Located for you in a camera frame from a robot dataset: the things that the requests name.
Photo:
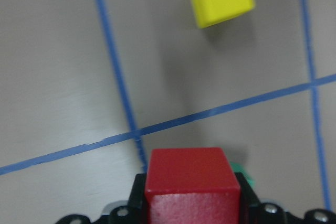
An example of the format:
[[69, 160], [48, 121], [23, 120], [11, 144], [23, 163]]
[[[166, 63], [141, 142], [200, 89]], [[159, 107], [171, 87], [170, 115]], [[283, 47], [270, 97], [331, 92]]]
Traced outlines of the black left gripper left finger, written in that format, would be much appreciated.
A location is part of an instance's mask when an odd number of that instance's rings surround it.
[[147, 223], [146, 176], [146, 173], [136, 174], [128, 199], [128, 207], [137, 223]]

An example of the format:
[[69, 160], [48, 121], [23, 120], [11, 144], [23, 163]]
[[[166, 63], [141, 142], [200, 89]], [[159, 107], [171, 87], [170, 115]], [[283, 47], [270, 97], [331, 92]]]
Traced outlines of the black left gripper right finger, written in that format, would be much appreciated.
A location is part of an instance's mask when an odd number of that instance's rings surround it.
[[253, 224], [257, 223], [258, 208], [260, 200], [252, 187], [248, 183], [244, 174], [235, 172], [236, 179], [240, 185], [240, 200], [239, 200], [239, 223]]

